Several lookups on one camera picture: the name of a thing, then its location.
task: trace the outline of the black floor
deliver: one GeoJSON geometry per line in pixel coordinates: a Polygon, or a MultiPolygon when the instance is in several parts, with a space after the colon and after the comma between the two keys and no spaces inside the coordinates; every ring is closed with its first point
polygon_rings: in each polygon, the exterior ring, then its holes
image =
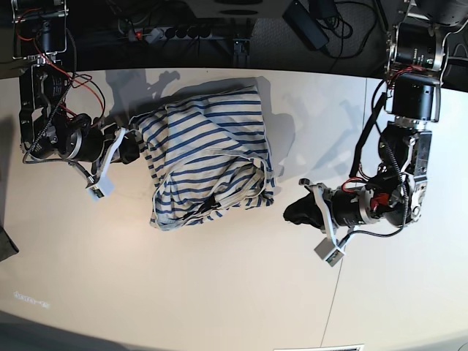
{"type": "MultiPolygon", "coordinates": [[[[343,56],[354,54],[360,47],[366,32],[372,27],[374,15],[366,7],[343,1],[338,4],[345,21],[354,29],[353,35],[344,41],[343,56]]],[[[358,0],[372,5],[373,0],[358,0]]],[[[108,11],[104,0],[69,0],[68,27],[75,35],[78,45],[78,69],[118,69],[152,67],[223,67],[231,68],[233,60],[230,43],[209,41],[168,41],[155,45],[129,42],[117,30],[115,18],[108,11]]],[[[393,22],[397,1],[382,0],[388,22],[393,22]]],[[[2,30],[0,42],[3,48],[12,46],[11,9],[5,7],[0,12],[2,30]]],[[[153,24],[159,21],[157,14],[153,24]]],[[[341,40],[330,35],[328,50],[337,56],[341,40]]],[[[282,18],[259,19],[255,23],[250,44],[249,67],[255,69],[279,69],[302,72],[331,72],[340,75],[381,78],[386,62],[386,33],[380,23],[372,31],[366,46],[358,57],[346,60],[334,60],[321,52],[310,51],[296,37],[282,18]]],[[[458,43],[467,44],[465,33],[450,37],[452,48],[458,43]]],[[[8,50],[2,50],[0,61],[8,61],[8,50]]],[[[10,70],[15,64],[0,65],[0,78],[14,76],[17,70],[10,70]]],[[[453,67],[445,78],[445,87],[468,91],[467,69],[453,67]]]]}

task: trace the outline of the black cable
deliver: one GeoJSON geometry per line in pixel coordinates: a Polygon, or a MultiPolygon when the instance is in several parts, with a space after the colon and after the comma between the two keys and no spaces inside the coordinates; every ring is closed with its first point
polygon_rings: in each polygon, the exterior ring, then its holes
{"type": "Polygon", "coordinates": [[[448,64],[453,66],[468,67],[468,58],[450,56],[448,58],[448,64]]]}
{"type": "Polygon", "coordinates": [[[368,8],[369,10],[372,11],[372,13],[374,14],[374,22],[372,23],[372,27],[366,32],[366,35],[364,36],[363,38],[363,41],[361,42],[361,45],[359,46],[358,48],[358,51],[356,51],[354,54],[352,55],[349,55],[349,56],[333,56],[330,54],[330,52],[328,51],[328,49],[326,48],[323,48],[321,51],[326,55],[328,56],[330,59],[353,59],[355,57],[358,57],[360,54],[362,54],[362,52],[364,51],[364,48],[366,47],[366,44],[367,44],[367,41],[369,40],[369,37],[371,36],[372,32],[374,31],[376,25],[378,24],[379,20],[378,20],[378,16],[377,16],[377,13],[375,11],[375,9],[372,7],[372,6],[369,6],[368,4],[363,4],[362,2],[357,2],[357,1],[336,1],[335,4],[339,5],[339,4],[356,4],[356,5],[361,5],[361,6],[364,6],[366,8],[368,8]]]}
{"type": "Polygon", "coordinates": [[[100,88],[93,80],[90,80],[89,82],[97,89],[97,91],[99,92],[99,94],[101,95],[101,98],[102,98],[102,106],[103,106],[103,109],[102,109],[102,112],[101,112],[101,116],[99,117],[99,120],[100,120],[100,119],[103,119],[103,118],[104,118],[104,112],[105,112],[105,96],[104,96],[104,93],[102,93],[101,88],[100,88]]]}
{"type": "Polygon", "coordinates": [[[376,105],[374,105],[374,100],[377,95],[377,92],[380,89],[380,86],[384,81],[382,81],[375,89],[374,95],[372,96],[372,112],[371,115],[369,116],[369,119],[366,122],[366,125],[364,126],[364,129],[361,133],[361,136],[358,139],[358,142],[356,143],[355,151],[354,151],[354,157],[352,160],[352,166],[351,166],[351,171],[350,171],[350,178],[356,177],[359,171],[359,165],[361,164],[361,155],[362,155],[362,150],[364,145],[367,142],[367,139],[369,138],[369,135],[371,134],[372,128],[374,127],[374,124],[377,123],[377,119],[379,117],[379,113],[383,106],[385,105],[385,101],[387,100],[386,94],[382,94],[377,101],[376,105]]]}
{"type": "Polygon", "coordinates": [[[78,71],[78,51],[76,50],[75,38],[73,38],[72,33],[67,29],[67,35],[72,43],[73,47],[73,72],[72,75],[76,77],[76,71],[78,71]]]}
{"type": "Polygon", "coordinates": [[[151,26],[151,20],[153,19],[153,11],[151,11],[149,13],[149,16],[148,16],[148,24],[146,26],[143,26],[143,29],[142,29],[142,33],[143,35],[145,35],[145,30],[146,30],[146,27],[149,27],[151,26]]]}
{"type": "Polygon", "coordinates": [[[39,163],[52,163],[52,162],[65,162],[69,166],[76,167],[89,181],[91,180],[91,174],[82,166],[80,163],[73,161],[71,159],[35,159],[32,161],[24,162],[26,165],[37,165],[39,163]]]}
{"type": "Polygon", "coordinates": [[[133,24],[133,21],[131,18],[127,18],[127,22],[130,22],[130,26],[132,27],[133,34],[135,36],[135,39],[139,42],[141,39],[137,35],[137,31],[135,31],[135,25],[133,24]]]}
{"type": "Polygon", "coordinates": [[[380,90],[380,88],[383,86],[383,83],[385,83],[385,79],[382,79],[380,83],[377,85],[377,87],[374,90],[374,93],[372,94],[372,100],[371,100],[371,108],[372,111],[374,110],[375,107],[375,98],[377,96],[377,92],[380,90]]]}
{"type": "Polygon", "coordinates": [[[328,73],[331,73],[331,71],[333,71],[333,68],[335,68],[336,64],[338,63],[338,60],[340,59],[341,55],[343,55],[343,49],[344,49],[344,39],[345,38],[345,35],[344,35],[344,21],[342,20],[341,21],[342,25],[341,25],[341,48],[339,50],[339,55],[337,58],[335,58],[335,61],[333,62],[333,64],[330,66],[330,68],[328,69],[328,73]]]}
{"type": "Polygon", "coordinates": [[[375,183],[370,183],[369,180],[365,178],[363,178],[363,180],[356,179],[356,180],[350,181],[349,183],[360,183],[364,185],[372,185],[374,188],[378,188],[378,189],[382,188],[380,185],[377,185],[375,183]]]}
{"type": "Polygon", "coordinates": [[[407,223],[408,210],[410,207],[410,197],[408,196],[407,187],[404,183],[403,176],[401,175],[400,167],[398,166],[398,162],[396,161],[395,154],[393,153],[387,140],[382,136],[382,131],[380,130],[379,125],[376,123],[375,126],[377,128],[377,131],[380,134],[380,138],[382,139],[382,142],[385,145],[385,152],[390,158],[390,161],[393,166],[393,170],[396,172],[397,176],[399,177],[401,189],[403,190],[403,198],[404,198],[403,223],[401,224],[401,227],[398,230],[390,234],[373,233],[367,230],[354,230],[351,233],[348,233],[345,238],[349,238],[351,235],[354,235],[354,234],[366,234],[366,235],[371,235],[371,236],[377,236],[378,238],[391,238],[392,236],[395,236],[401,233],[401,231],[404,229],[404,226],[407,223]]]}
{"type": "MultiPolygon", "coordinates": [[[[372,107],[372,113],[373,114],[377,112],[376,106],[374,106],[375,97],[376,97],[377,92],[379,91],[380,87],[382,86],[382,84],[384,82],[385,81],[382,80],[379,83],[379,85],[376,87],[376,89],[374,91],[374,95],[372,96],[372,101],[371,101],[372,105],[371,105],[371,107],[372,107]]],[[[373,233],[373,232],[369,232],[367,230],[354,230],[351,233],[348,233],[344,237],[344,239],[346,239],[346,240],[349,240],[350,236],[354,235],[354,234],[366,234],[366,235],[376,236],[378,238],[391,238],[392,236],[395,236],[395,235],[401,233],[401,231],[404,229],[404,227],[406,225],[406,222],[407,222],[408,210],[410,208],[410,197],[408,195],[406,184],[404,183],[404,180],[403,180],[403,175],[401,174],[401,169],[400,169],[400,167],[398,165],[398,162],[396,161],[395,154],[393,153],[393,151],[392,151],[392,149],[390,147],[390,144],[388,144],[387,140],[382,135],[382,130],[380,130],[379,124],[377,124],[377,119],[375,120],[374,124],[375,124],[375,127],[377,128],[377,131],[379,132],[380,139],[384,143],[385,152],[387,153],[388,157],[390,158],[390,162],[392,164],[393,170],[396,172],[396,175],[399,178],[399,182],[400,182],[400,185],[401,185],[401,190],[403,191],[403,198],[404,198],[403,222],[401,224],[401,227],[398,230],[396,230],[395,232],[390,233],[390,234],[373,233]]]]}
{"type": "Polygon", "coordinates": [[[345,21],[341,15],[325,19],[326,24],[321,24],[321,22],[318,22],[318,23],[320,24],[320,26],[323,29],[325,29],[326,31],[331,31],[333,33],[333,35],[335,35],[335,37],[337,37],[339,39],[341,39],[341,38],[349,39],[354,33],[354,28],[347,21],[345,21]],[[344,35],[344,34],[340,35],[336,31],[338,29],[340,23],[343,23],[343,25],[348,28],[346,35],[344,35]]]}

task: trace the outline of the metal bracket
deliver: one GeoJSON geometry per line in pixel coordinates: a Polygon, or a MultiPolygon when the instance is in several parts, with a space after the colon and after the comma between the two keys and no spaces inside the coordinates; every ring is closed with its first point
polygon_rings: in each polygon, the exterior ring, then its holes
{"type": "Polygon", "coordinates": [[[86,188],[93,200],[99,200],[103,197],[109,196],[110,193],[114,190],[112,181],[110,181],[110,179],[107,177],[107,171],[109,170],[109,166],[112,162],[114,154],[117,152],[118,147],[122,144],[122,140],[124,139],[124,136],[127,132],[127,129],[120,128],[116,135],[116,140],[112,143],[106,152],[104,162],[97,170],[96,180],[86,188]]]}
{"type": "MultiPolygon", "coordinates": [[[[45,4],[45,1],[32,0],[20,1],[11,0],[13,24],[14,26],[44,26],[47,33],[51,36],[48,39],[49,43],[53,43],[53,47],[44,47],[43,50],[46,55],[54,56],[57,53],[64,53],[67,51],[67,16],[68,7],[66,0],[54,0],[50,4],[45,4]],[[23,17],[28,9],[33,7],[39,8],[37,12],[31,12],[28,16],[23,17]]],[[[24,42],[18,40],[17,35],[13,35],[13,59],[29,59],[42,60],[41,55],[37,55],[32,42],[24,42]]]]}
{"type": "MultiPolygon", "coordinates": [[[[334,267],[337,262],[345,255],[344,248],[350,239],[354,235],[347,235],[343,240],[339,241],[336,238],[335,225],[331,217],[330,209],[323,199],[324,189],[326,186],[322,183],[311,184],[309,179],[301,179],[299,185],[304,186],[309,192],[314,195],[315,203],[322,212],[323,223],[325,226],[325,234],[327,238],[323,239],[322,242],[315,248],[315,252],[319,257],[327,261],[331,267],[334,267]]],[[[351,227],[348,230],[348,234],[354,231],[356,227],[351,227]]]]}

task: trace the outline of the white label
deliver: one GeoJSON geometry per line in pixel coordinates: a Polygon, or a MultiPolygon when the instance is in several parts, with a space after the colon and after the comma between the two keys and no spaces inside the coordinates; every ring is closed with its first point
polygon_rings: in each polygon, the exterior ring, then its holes
{"type": "Polygon", "coordinates": [[[40,305],[41,307],[45,308],[45,309],[49,309],[50,308],[50,304],[47,303],[47,302],[44,302],[44,301],[38,301],[34,298],[30,298],[29,296],[25,296],[23,294],[20,294],[18,291],[15,292],[15,294],[13,294],[15,296],[15,298],[17,298],[18,300],[22,300],[22,301],[25,301],[25,302],[29,302],[30,304],[33,304],[33,305],[40,305]]]}

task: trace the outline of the red wire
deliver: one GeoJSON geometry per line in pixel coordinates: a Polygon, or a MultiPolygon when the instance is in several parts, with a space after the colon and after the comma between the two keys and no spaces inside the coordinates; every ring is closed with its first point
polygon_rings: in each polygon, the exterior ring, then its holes
{"type": "Polygon", "coordinates": [[[18,23],[15,24],[15,33],[16,35],[18,36],[18,38],[20,38],[21,40],[25,41],[25,42],[30,42],[32,40],[34,40],[34,37],[32,38],[25,38],[25,37],[22,37],[20,35],[20,32],[18,31],[18,28],[19,28],[19,24],[21,23],[21,20],[23,19],[24,15],[26,13],[29,13],[29,12],[33,12],[33,11],[39,11],[40,8],[37,8],[37,9],[29,9],[29,10],[26,10],[19,18],[18,18],[18,23]]]}
{"type": "Polygon", "coordinates": [[[343,185],[341,185],[341,190],[343,190],[344,192],[349,192],[350,194],[354,194],[355,191],[354,190],[350,190],[350,189],[346,189],[346,184],[352,182],[352,181],[363,181],[364,183],[366,183],[366,180],[364,178],[361,178],[361,177],[353,177],[353,178],[350,178],[348,179],[347,181],[345,181],[343,183],[343,185]]]}
{"type": "Polygon", "coordinates": [[[390,80],[390,86],[393,86],[395,84],[395,81],[396,79],[402,75],[403,73],[406,73],[406,72],[411,72],[411,71],[423,71],[424,68],[422,67],[419,67],[419,66],[408,66],[408,67],[405,67],[403,69],[400,69],[397,73],[395,73],[395,75],[393,75],[392,79],[390,80]]]}
{"type": "Polygon", "coordinates": [[[76,117],[77,114],[74,113],[73,111],[71,111],[67,106],[65,106],[64,104],[60,104],[59,105],[61,108],[63,108],[64,110],[66,110],[70,115],[72,115],[73,117],[76,117]]]}
{"type": "Polygon", "coordinates": [[[80,86],[84,86],[91,93],[93,93],[93,95],[96,97],[97,101],[99,101],[99,104],[101,105],[102,112],[104,112],[104,104],[102,103],[101,98],[96,94],[96,92],[93,89],[91,89],[89,86],[86,85],[87,82],[89,82],[90,80],[85,81],[85,82],[82,83],[82,82],[77,81],[76,78],[72,79],[71,75],[69,75],[67,72],[65,72],[64,70],[62,70],[61,68],[59,68],[55,64],[53,64],[53,62],[51,60],[49,60],[49,58],[42,53],[42,51],[37,47],[36,40],[34,40],[34,47],[36,48],[37,52],[44,58],[44,60],[46,60],[46,62],[49,65],[51,65],[53,68],[57,69],[59,72],[63,73],[64,75],[66,75],[71,80],[71,84],[73,84],[73,82],[76,82],[78,84],[78,86],[76,86],[76,88],[79,88],[80,86]]]}

